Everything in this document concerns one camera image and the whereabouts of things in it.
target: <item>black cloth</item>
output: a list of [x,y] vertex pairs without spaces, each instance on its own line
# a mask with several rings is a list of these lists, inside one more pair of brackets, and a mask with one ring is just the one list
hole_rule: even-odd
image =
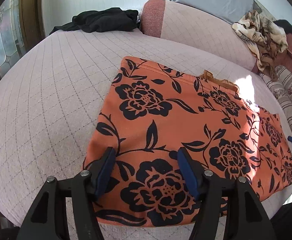
[[292,34],[292,25],[287,20],[277,20],[277,21],[274,21],[274,23],[277,26],[282,27],[286,34],[289,34],[289,33]]
[[50,34],[57,30],[76,31],[86,33],[125,31],[137,28],[137,10],[122,11],[121,8],[109,8],[104,11],[86,11],[74,16],[72,22],[62,26],[55,26]]
[[277,240],[292,240],[292,203],[281,206],[271,223]]

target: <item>orange cloth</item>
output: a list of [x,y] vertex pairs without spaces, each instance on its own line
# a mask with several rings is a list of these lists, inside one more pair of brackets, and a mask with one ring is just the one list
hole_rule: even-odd
[[[261,201],[292,184],[292,156],[277,114],[210,81],[140,58],[122,60],[84,167],[108,146],[117,157],[106,193],[94,204],[102,223],[193,222],[199,205],[178,167],[182,146],[220,177],[246,177]],[[221,214],[226,210],[223,199]]]

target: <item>black clothing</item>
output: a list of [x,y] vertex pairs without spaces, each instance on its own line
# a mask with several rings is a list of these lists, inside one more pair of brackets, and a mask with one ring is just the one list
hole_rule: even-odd
[[277,240],[292,240],[292,203],[281,206],[271,223]]
[[137,10],[122,11],[121,8],[109,8],[104,11],[86,11],[74,16],[72,22],[62,26],[55,26],[50,34],[57,30],[76,31],[86,33],[125,31],[137,28]]
[[282,27],[286,34],[289,34],[289,33],[292,34],[292,25],[287,20],[277,20],[277,21],[274,21],[274,23],[277,26]]

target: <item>mattress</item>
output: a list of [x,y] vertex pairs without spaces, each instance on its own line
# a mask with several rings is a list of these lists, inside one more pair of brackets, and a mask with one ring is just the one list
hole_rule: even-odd
[[[124,56],[157,61],[199,76],[204,69],[235,82],[241,96],[279,113],[263,80],[233,62],[184,44],[133,32],[57,31],[30,50],[0,81],[0,211],[20,226],[46,177],[70,178],[81,170],[96,120]],[[292,185],[263,201],[272,217]],[[67,199],[71,239],[77,239]],[[221,218],[217,239],[222,239]],[[188,239],[193,225],[133,228],[101,224],[105,239]]]

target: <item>blue gripper pad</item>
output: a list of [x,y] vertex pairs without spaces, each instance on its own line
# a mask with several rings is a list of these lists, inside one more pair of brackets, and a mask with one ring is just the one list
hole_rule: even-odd
[[198,200],[199,192],[197,190],[197,179],[182,150],[178,150],[177,152],[177,162],[186,182],[188,192],[195,198],[195,200]]
[[113,171],[115,165],[115,160],[116,152],[115,149],[112,149],[97,177],[97,189],[95,191],[95,196],[97,199],[105,193],[111,172]]

